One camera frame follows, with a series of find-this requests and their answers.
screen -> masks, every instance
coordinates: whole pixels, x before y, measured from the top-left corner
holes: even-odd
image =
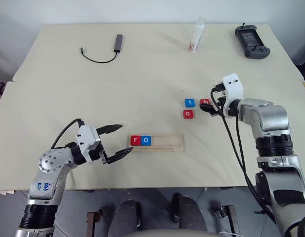
[[[259,46],[258,41],[256,40],[255,36],[252,34],[252,32],[248,33],[242,33],[242,38],[244,39],[247,47],[253,47],[253,46]]]

game controller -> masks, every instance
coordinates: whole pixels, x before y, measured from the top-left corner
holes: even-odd
[[[243,23],[242,26],[236,28],[235,35],[239,38],[247,58],[263,59],[270,54],[271,50],[263,44],[255,25],[245,26]]]

cable connector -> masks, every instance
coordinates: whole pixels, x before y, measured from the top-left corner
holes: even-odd
[[[79,127],[81,127],[81,126],[85,125],[85,124],[84,124],[84,122],[83,122],[83,120],[82,120],[82,119],[80,119],[80,118],[79,118],[79,120],[78,120],[78,125],[79,125]]]
[[[215,108],[212,105],[202,103],[200,104],[200,108],[202,111],[210,113],[211,116],[216,116],[219,114],[219,111],[215,110]]]
[[[117,35],[116,36],[116,41],[115,41],[115,47],[114,47],[114,52],[115,53],[120,53],[121,52],[122,41],[123,41],[123,35]]]
[[[223,85],[223,83],[220,83],[218,85],[216,85],[212,91],[217,91],[217,92],[221,92],[221,91],[224,91],[226,90],[225,86]]]
[[[254,211],[255,214],[262,214],[265,215],[267,214],[267,212],[265,210],[261,210],[261,211]]]

blue letter block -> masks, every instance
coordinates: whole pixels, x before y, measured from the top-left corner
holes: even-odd
[[[142,146],[151,146],[151,136],[141,136]]]
[[[187,108],[189,108],[189,107],[195,107],[194,99],[186,99],[184,102],[185,102],[185,106],[186,106]]]

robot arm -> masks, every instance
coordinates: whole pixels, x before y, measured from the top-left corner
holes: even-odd
[[[100,140],[100,135],[121,128],[108,125],[95,129],[80,125],[78,144],[69,143],[64,148],[50,149],[39,157],[39,171],[28,194],[28,201],[16,237],[51,237],[54,219],[61,202],[67,175],[78,165],[101,159],[103,163],[113,163],[125,157],[132,148],[108,157]]]
[[[252,128],[256,140],[258,167],[256,174],[257,191],[262,202],[269,205],[283,236],[288,234],[305,236],[305,178],[293,143],[288,116],[282,106],[258,99],[244,99],[243,86],[236,74],[223,78],[214,88],[222,92],[218,98],[221,111],[211,105],[200,105],[212,116],[223,113]]]

